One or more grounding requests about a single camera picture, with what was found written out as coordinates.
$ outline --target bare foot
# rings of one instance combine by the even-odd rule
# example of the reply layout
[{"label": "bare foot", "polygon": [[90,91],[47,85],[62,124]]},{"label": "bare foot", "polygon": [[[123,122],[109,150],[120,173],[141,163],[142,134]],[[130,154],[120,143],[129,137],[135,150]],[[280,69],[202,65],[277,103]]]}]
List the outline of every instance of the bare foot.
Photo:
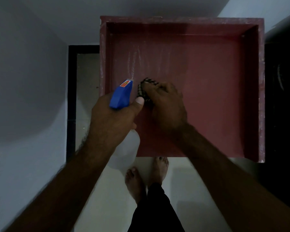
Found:
[{"label": "bare foot", "polygon": [[147,197],[145,185],[143,183],[143,180],[141,179],[137,168],[133,167],[132,169],[129,169],[127,171],[124,182],[136,204],[138,204],[141,199]]},{"label": "bare foot", "polygon": [[167,173],[168,164],[167,157],[155,157],[148,181],[148,188],[152,183],[159,183],[162,185],[162,181],[165,179]]}]

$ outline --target blue spray bottle head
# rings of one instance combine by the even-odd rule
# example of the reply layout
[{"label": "blue spray bottle head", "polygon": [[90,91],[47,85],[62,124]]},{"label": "blue spray bottle head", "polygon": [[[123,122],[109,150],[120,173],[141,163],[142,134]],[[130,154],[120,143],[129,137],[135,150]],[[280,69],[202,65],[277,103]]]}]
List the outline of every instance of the blue spray bottle head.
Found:
[{"label": "blue spray bottle head", "polygon": [[133,80],[127,79],[116,88],[109,104],[111,108],[122,109],[129,106],[132,84]]}]

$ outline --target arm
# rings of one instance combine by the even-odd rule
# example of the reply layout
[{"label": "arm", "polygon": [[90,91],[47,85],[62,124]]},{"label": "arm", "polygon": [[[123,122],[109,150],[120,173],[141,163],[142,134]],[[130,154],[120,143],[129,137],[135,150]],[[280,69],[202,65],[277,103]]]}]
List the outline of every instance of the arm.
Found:
[{"label": "arm", "polygon": [[114,111],[110,95],[92,109],[89,133],[77,155],[55,176],[6,231],[71,231],[118,144],[127,136],[144,99]]},{"label": "arm", "polygon": [[233,231],[290,231],[290,208],[187,123],[182,95],[170,83],[145,84],[153,116],[189,158]]}]

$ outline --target wall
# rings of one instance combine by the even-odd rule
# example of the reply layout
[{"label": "wall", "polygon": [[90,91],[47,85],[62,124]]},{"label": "wall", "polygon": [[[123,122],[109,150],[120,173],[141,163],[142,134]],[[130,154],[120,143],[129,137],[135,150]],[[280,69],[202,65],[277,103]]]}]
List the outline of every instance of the wall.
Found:
[{"label": "wall", "polygon": [[65,163],[67,46],[0,0],[0,230]]},{"label": "wall", "polygon": [[267,37],[290,24],[290,0],[229,0],[218,17],[264,18]]},{"label": "wall", "polygon": [[228,0],[21,0],[67,44],[99,44],[100,15],[215,17]]}]

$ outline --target person's left foot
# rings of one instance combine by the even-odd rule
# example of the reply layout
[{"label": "person's left foot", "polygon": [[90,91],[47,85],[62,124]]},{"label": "person's left foot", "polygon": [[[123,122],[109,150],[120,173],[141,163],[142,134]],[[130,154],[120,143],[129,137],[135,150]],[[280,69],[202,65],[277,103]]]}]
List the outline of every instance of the person's left foot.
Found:
[{"label": "person's left foot", "polygon": [[138,170],[135,167],[127,171],[124,182],[136,204],[138,204],[141,199],[147,197],[145,185],[143,183],[143,180],[141,179]]}]

